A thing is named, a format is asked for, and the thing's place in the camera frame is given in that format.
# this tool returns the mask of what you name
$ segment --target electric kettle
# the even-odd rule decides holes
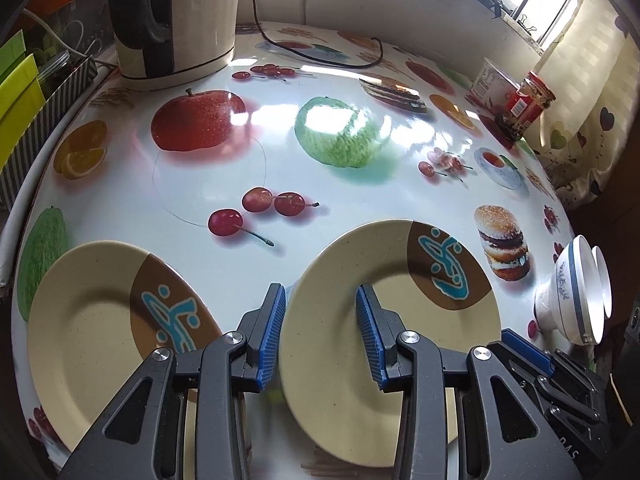
[[[238,0],[108,0],[123,84],[158,90],[231,61]]]

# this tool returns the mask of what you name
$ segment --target curtain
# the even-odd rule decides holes
[[[525,133],[566,209],[601,194],[636,116],[640,51],[608,0],[578,0],[536,72],[556,94]]]

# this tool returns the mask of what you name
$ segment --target blue gripper pad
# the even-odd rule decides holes
[[[258,358],[258,373],[255,380],[262,391],[273,375],[273,368],[276,363],[278,354],[278,343],[280,341],[280,330],[282,329],[282,320],[287,306],[287,297],[284,287],[280,285],[274,299],[271,315],[264,330],[264,336],[260,343],[260,351]]]
[[[369,301],[367,301],[367,296],[361,286],[356,291],[356,317],[367,353],[371,376],[382,390],[388,381],[385,369],[385,349],[382,346],[382,338],[378,332]]]
[[[514,352],[520,354],[527,361],[542,370],[547,377],[551,377],[554,372],[551,358],[542,350],[526,341],[510,328],[502,330],[502,342]]]

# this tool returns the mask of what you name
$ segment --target glass jar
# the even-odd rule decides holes
[[[49,59],[38,74],[38,83],[44,98],[49,99],[73,71],[74,66],[68,50],[63,50]]]
[[[536,73],[529,72],[520,89],[495,117],[495,124],[509,140],[520,140],[527,128],[556,99]]]

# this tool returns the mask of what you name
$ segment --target printed hamburger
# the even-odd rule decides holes
[[[530,269],[529,248],[515,216],[497,205],[483,205],[474,213],[482,248],[498,278],[515,282]]]
[[[363,72],[360,85],[374,99],[383,103],[417,114],[426,114],[429,109],[420,94],[392,77]]]

